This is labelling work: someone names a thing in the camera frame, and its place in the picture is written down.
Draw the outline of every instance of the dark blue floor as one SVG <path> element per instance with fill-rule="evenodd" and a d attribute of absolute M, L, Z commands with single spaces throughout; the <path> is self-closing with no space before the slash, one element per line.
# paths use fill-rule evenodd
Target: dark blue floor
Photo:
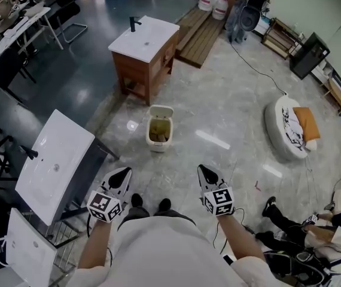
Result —
<path fill-rule="evenodd" d="M 130 16 L 148 15 L 175 22 L 196 1 L 77 0 L 77 3 L 81 12 L 71 21 L 87 24 L 87 32 L 71 45 L 62 41 L 63 51 L 53 41 L 47 45 L 43 38 L 38 39 L 34 44 L 40 52 L 27 66 L 37 84 L 18 75 L 10 85 L 29 110 L 0 91 L 0 128 L 16 140 L 10 146 L 16 173 L 25 160 L 17 152 L 17 144 L 32 146 L 54 109 L 84 127 L 112 92 L 117 76 L 108 46 L 129 27 Z"/>

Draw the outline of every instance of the brown cushion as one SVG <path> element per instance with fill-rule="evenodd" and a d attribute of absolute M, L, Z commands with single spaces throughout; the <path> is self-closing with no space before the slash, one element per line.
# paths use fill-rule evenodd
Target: brown cushion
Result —
<path fill-rule="evenodd" d="M 293 108 L 303 129 L 303 140 L 311 141 L 312 139 L 321 138 L 318 127 L 310 108 Z"/>

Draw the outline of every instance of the trash bin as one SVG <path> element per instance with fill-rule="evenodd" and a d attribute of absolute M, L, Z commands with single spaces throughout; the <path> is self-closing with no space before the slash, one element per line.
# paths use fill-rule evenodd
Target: trash bin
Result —
<path fill-rule="evenodd" d="M 152 105 L 147 124 L 146 140 L 151 151 L 165 152 L 172 143 L 173 108 L 164 105 Z"/>

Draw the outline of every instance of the trash can lid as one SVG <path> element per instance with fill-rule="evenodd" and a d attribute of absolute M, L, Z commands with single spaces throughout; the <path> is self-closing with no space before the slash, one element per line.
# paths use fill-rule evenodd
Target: trash can lid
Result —
<path fill-rule="evenodd" d="M 165 105 L 152 105 L 149 113 L 159 118 L 170 118 L 173 116 L 173 108 Z"/>

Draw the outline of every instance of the gray pants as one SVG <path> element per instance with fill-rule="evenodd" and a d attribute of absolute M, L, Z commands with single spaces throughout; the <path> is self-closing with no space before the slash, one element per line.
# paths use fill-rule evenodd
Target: gray pants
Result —
<path fill-rule="evenodd" d="M 184 218 L 186 220 L 189 220 L 192 222 L 194 225 L 194 221 L 178 212 L 176 212 L 173 209 L 167 210 L 165 212 L 157 212 L 153 216 L 164 216 L 164 217 L 179 217 L 179 218 Z M 123 219 L 123 222 L 118 226 L 117 230 L 127 221 L 129 220 L 135 220 L 135 219 L 141 219 L 141 218 L 147 218 L 150 217 L 150 214 L 144 207 L 131 207 L 129 209 L 128 215 Z"/>

